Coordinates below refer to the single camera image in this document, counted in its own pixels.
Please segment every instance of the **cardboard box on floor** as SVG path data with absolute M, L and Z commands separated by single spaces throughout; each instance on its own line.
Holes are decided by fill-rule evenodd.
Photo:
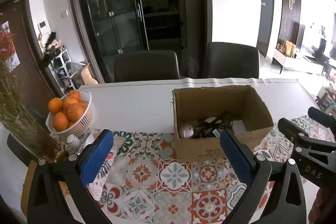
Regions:
M 274 126 L 265 103 L 249 85 L 175 89 L 173 105 L 174 136 L 179 162 L 217 160 L 225 156 L 218 138 L 180 139 L 177 129 L 183 122 L 217 117 L 227 110 L 237 119 L 234 122 L 237 139 L 251 150 Z M 235 124 L 239 120 L 242 120 L 240 125 L 243 125 L 240 132 L 235 130 Z
M 98 81 L 94 79 L 90 73 L 89 65 L 87 64 L 82 70 L 81 73 L 76 73 L 73 77 L 73 84 L 76 89 L 79 89 L 81 85 L 95 85 L 98 84 Z

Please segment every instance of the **brown door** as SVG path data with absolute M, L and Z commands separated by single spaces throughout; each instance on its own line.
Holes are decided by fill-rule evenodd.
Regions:
M 8 52 L 11 56 L 13 72 L 21 82 L 21 102 L 47 116 L 48 102 L 54 96 L 37 66 L 31 44 L 28 41 L 24 25 L 28 23 L 25 23 L 22 16 L 22 9 L 24 8 L 22 0 L 0 4 L 0 28 L 5 30 L 6 33 L 10 33 L 14 45 L 14 48 L 8 46 L 3 51 Z

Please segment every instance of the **glass door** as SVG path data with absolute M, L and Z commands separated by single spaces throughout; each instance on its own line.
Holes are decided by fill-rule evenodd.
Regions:
M 147 50 L 141 0 L 80 0 L 90 43 L 105 81 L 114 81 L 114 60 Z

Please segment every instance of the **orange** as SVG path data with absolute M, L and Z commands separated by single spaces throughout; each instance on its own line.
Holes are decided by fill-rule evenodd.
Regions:
M 72 90 L 69 92 L 68 97 L 76 98 L 79 101 L 81 99 L 81 94 L 76 90 Z
M 67 110 L 71 104 L 78 104 L 78 100 L 73 97 L 66 97 L 63 102 L 63 109 Z
M 58 112 L 54 117 L 54 121 L 52 122 L 52 125 L 57 132 L 61 132 L 67 129 L 68 124 L 69 124 L 69 119 L 62 112 Z
M 87 102 L 85 102 L 83 100 L 80 100 L 78 103 L 79 103 L 80 106 L 83 107 L 84 110 L 87 108 Z
M 48 103 L 48 109 L 52 114 L 58 113 L 63 106 L 63 102 L 60 98 L 51 99 Z
M 72 127 L 75 124 L 75 122 L 70 121 L 68 124 L 68 128 Z
M 84 109 L 80 104 L 71 104 L 68 107 L 67 115 L 73 122 L 78 121 L 84 114 Z

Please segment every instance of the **living room floor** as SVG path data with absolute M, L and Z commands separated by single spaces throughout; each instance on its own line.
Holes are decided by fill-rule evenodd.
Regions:
M 323 85 L 329 84 L 325 77 L 311 75 L 305 72 L 283 69 L 280 74 L 279 65 L 271 65 L 271 62 L 269 62 L 262 54 L 259 54 L 259 59 L 259 78 L 298 79 L 300 84 L 313 96 L 313 98 L 316 98 Z

